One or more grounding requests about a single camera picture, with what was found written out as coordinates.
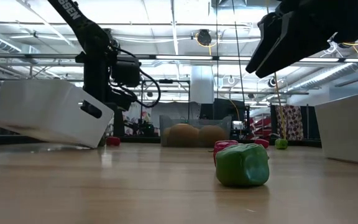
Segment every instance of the green bell pepper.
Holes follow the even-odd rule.
[[[251,187],[266,183],[269,165],[260,144],[238,144],[216,154],[216,177],[228,187]]]
[[[286,139],[276,139],[274,142],[274,146],[276,149],[287,149],[288,148],[288,141]]]

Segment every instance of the clear plastic bin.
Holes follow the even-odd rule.
[[[231,123],[232,118],[230,116],[222,120],[185,120],[171,119],[167,115],[160,115],[161,145],[163,147],[213,147],[215,140],[228,140],[230,138]],[[183,131],[175,131],[175,136],[171,136],[171,128],[176,124],[187,124],[197,129],[198,132],[192,129],[184,129]]]

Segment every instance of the small green ball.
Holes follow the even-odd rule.
[[[276,147],[276,149],[287,149],[288,141],[286,139],[276,139],[276,141],[274,142],[274,146]]]

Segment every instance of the white storage bin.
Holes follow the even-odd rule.
[[[81,110],[83,100],[101,117]],[[64,80],[8,81],[0,89],[0,127],[43,141],[97,147],[113,113]]]

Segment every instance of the colorful curtain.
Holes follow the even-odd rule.
[[[283,117],[284,127],[288,140],[303,140],[303,125],[300,106],[284,105]],[[277,114],[277,133],[283,136],[282,119],[280,117],[280,107],[275,107]]]

